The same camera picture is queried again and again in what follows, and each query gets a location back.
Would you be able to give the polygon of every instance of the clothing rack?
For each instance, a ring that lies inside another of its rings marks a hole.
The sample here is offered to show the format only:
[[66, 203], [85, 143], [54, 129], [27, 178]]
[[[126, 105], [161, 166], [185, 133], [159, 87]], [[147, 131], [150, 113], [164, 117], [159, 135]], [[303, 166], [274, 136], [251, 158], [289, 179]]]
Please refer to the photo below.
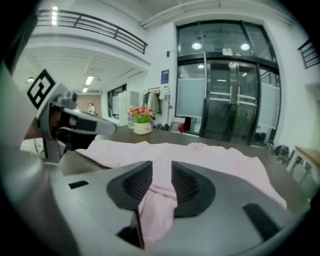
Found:
[[[170, 110], [170, 96], [171, 96], [171, 94], [170, 94], [169, 86], [164, 86], [163, 88], [168, 88], [168, 91], [169, 91], [169, 95], [168, 95], [168, 112], [167, 112], [167, 117], [166, 117], [166, 123], [167, 123], [167, 125], [169, 125], [169, 110]], [[142, 93], [142, 105], [143, 106], [145, 105], [145, 91], [147, 90], [149, 92], [150, 90], [154, 90], [154, 89], [159, 89], [160, 90], [160, 87], [149, 88], [149, 89], [144, 89], [143, 90], [143, 93]]]

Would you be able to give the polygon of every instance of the balcony railing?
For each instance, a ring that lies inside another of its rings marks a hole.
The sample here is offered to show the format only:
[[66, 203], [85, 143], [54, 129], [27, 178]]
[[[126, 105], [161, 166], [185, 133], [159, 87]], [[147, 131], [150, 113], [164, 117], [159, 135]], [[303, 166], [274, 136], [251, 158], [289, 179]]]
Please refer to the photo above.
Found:
[[53, 16], [52, 10], [40, 10], [38, 27], [58, 26], [91, 31], [109, 38], [113, 38], [145, 54], [147, 43], [129, 31], [101, 18], [80, 12], [59, 10]]
[[320, 63], [320, 58], [312, 41], [309, 39], [298, 48], [301, 52], [305, 68], [310, 68]]

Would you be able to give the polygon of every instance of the pink cloth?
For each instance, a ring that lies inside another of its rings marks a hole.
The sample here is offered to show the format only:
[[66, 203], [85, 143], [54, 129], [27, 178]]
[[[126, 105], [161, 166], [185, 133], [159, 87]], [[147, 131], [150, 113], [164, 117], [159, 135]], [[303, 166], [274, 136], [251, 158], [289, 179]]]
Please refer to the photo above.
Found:
[[234, 175], [246, 180], [286, 208], [286, 201], [272, 187], [265, 167], [257, 157], [220, 146], [191, 143], [188, 146], [169, 143], [122, 143], [94, 140], [88, 149], [77, 150], [100, 165], [117, 168], [140, 161], [152, 161], [152, 184], [138, 209], [145, 249], [150, 249], [173, 224], [177, 207], [171, 183], [171, 162], [178, 161]]

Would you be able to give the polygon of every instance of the ceiling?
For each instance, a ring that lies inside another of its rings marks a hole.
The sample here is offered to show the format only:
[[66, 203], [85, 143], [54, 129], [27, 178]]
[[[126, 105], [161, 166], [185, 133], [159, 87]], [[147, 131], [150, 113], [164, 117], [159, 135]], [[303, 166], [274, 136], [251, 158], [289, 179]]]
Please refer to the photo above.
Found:
[[[25, 86], [28, 77], [46, 69], [55, 81], [62, 82], [70, 91], [108, 90], [117, 79], [132, 76], [141, 69], [123, 59], [100, 52], [73, 47], [41, 47], [24, 50], [13, 79]], [[88, 76], [94, 76], [85, 86]]]

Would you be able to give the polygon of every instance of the ceiling light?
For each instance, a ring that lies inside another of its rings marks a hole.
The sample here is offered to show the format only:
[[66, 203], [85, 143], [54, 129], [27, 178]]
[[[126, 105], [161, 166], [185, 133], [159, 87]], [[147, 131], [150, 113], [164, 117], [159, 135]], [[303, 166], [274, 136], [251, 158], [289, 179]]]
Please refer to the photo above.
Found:
[[87, 78], [86, 81], [85, 81], [85, 85], [86, 85], [86, 86], [90, 85], [93, 79], [94, 79], [93, 76], [88, 76], [88, 78]]
[[243, 50], [243, 51], [247, 51], [247, 50], [250, 49], [250, 45], [247, 44], [247, 43], [244, 43], [244, 44], [241, 44], [240, 48], [241, 48], [241, 50]]
[[201, 49], [201, 47], [202, 47], [202, 45], [200, 43], [198, 43], [198, 42], [194, 42], [192, 44], [192, 48], [195, 49], [195, 50], [199, 50], [199, 49]]
[[35, 79], [33, 77], [29, 77], [26, 81], [32, 83]]

